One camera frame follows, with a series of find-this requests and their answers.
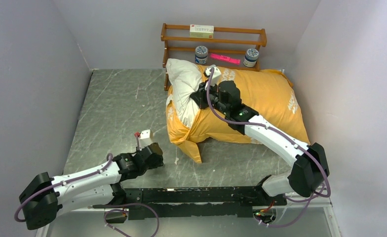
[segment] white pillow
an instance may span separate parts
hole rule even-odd
[[[199,107],[189,96],[198,90],[202,73],[194,63],[174,58],[167,60],[166,70],[173,87],[168,101],[173,101],[179,120],[190,128]]]

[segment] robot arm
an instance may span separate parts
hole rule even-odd
[[[135,179],[147,170],[163,166],[163,152],[146,130],[140,136],[140,150],[108,157],[108,161],[74,174],[50,177],[37,175],[19,196],[21,207],[15,219],[26,221],[29,230],[38,229],[71,210],[95,204],[122,203],[125,191],[120,182]],[[17,217],[20,209],[25,219]]]
[[[329,175],[323,147],[318,143],[309,145],[289,136],[269,123],[257,111],[242,104],[240,91],[234,81],[223,81],[217,85],[221,72],[215,65],[209,66],[204,74],[209,80],[201,83],[198,91],[191,94],[191,98],[199,108],[205,109],[211,104],[214,114],[227,122],[232,129],[264,144],[292,167],[284,174],[263,179],[262,188],[265,193],[274,197],[278,194],[296,192],[303,197],[310,197],[323,182],[324,176]],[[207,98],[208,83],[210,87]],[[214,108],[224,114],[225,118],[220,117]]]

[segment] white jar with blue lid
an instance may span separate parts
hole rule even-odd
[[[205,64],[208,58],[208,49],[205,46],[198,46],[195,49],[195,63]]]
[[[256,65],[256,61],[258,61],[258,58],[259,58],[259,51],[254,48],[250,48],[246,50],[243,64],[246,67],[252,68]]]

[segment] orange sack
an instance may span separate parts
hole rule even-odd
[[[203,74],[206,67],[197,66]],[[240,90],[240,96],[245,105],[258,111],[271,124],[288,135],[310,143],[301,109],[292,89],[293,84],[283,73],[278,70],[253,72],[223,67],[218,67],[218,69],[222,73],[218,83],[233,80]],[[170,96],[172,92],[173,88],[170,87],[168,95]],[[174,101],[170,100],[166,107],[166,119],[170,142],[177,145],[196,163],[202,163],[196,143],[208,137],[224,142],[257,143],[250,137],[231,129],[226,122],[219,120],[210,108],[199,110],[191,128],[188,128],[179,120]]]

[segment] white box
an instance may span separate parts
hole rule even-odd
[[[191,38],[214,38],[214,26],[191,25],[189,30]]]

